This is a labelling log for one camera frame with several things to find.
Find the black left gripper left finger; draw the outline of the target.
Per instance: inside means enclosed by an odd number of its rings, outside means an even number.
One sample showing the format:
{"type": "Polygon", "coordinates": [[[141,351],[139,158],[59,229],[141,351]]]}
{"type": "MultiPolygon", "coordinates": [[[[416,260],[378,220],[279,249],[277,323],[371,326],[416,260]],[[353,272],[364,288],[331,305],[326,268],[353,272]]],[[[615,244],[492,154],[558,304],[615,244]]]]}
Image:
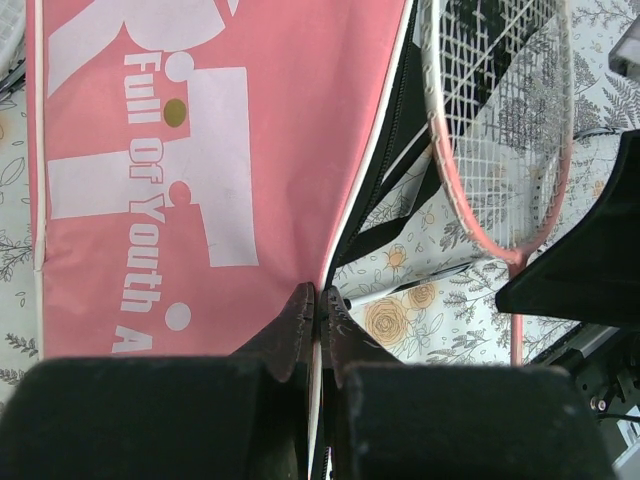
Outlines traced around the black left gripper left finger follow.
{"type": "Polygon", "coordinates": [[[1,416],[5,479],[303,479],[315,290],[228,356],[67,358],[1,416]]]}

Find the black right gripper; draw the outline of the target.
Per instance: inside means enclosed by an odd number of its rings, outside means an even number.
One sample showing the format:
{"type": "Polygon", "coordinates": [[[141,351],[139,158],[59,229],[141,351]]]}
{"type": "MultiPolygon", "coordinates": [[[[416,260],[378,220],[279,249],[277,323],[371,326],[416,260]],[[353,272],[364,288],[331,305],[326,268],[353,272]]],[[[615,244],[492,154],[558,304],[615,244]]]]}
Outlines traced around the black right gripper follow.
{"type": "MultiPolygon", "coordinates": [[[[639,321],[639,132],[621,135],[585,217],[496,294],[497,310],[586,323],[639,321]]],[[[580,324],[532,362],[562,367],[596,417],[615,470],[639,468],[639,333],[580,324]]]]}

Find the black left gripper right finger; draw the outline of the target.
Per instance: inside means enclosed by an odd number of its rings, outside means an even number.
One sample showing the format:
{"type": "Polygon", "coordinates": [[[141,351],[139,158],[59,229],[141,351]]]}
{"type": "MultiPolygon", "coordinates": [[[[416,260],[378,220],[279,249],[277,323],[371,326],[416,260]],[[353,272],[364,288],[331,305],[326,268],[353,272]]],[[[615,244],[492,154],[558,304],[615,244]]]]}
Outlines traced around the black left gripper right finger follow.
{"type": "Polygon", "coordinates": [[[321,300],[338,479],[611,479],[591,411],[558,367],[406,365],[321,300]]]}

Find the pink white racket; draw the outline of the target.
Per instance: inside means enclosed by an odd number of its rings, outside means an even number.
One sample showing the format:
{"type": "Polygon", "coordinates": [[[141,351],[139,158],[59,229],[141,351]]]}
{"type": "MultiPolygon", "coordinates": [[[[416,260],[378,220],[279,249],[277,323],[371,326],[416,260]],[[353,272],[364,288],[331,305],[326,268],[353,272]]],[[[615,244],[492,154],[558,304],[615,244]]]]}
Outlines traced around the pink white racket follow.
{"type": "Polygon", "coordinates": [[[467,236],[520,274],[558,217],[574,66],[563,0],[422,1],[430,144],[467,236]]]}

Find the pink racket cover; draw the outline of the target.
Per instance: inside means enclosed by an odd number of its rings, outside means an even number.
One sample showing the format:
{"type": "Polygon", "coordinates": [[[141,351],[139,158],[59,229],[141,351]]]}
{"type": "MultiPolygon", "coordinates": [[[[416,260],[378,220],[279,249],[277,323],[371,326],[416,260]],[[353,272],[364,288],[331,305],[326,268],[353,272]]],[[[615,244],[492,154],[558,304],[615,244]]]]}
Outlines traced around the pink racket cover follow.
{"type": "MultiPolygon", "coordinates": [[[[228,356],[316,301],[411,3],[28,2],[38,364],[228,356]]],[[[303,479],[313,317],[307,347],[303,479]]]]}

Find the pink frame badminton racket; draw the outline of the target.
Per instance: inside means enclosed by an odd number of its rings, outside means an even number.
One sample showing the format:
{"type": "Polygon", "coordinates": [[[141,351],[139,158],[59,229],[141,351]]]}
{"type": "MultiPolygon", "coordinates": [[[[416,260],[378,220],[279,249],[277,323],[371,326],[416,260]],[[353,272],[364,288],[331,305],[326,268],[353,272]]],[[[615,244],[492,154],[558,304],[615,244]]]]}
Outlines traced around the pink frame badminton racket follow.
{"type": "Polygon", "coordinates": [[[26,1],[1,0],[1,93],[15,82],[26,28],[26,1]]]}

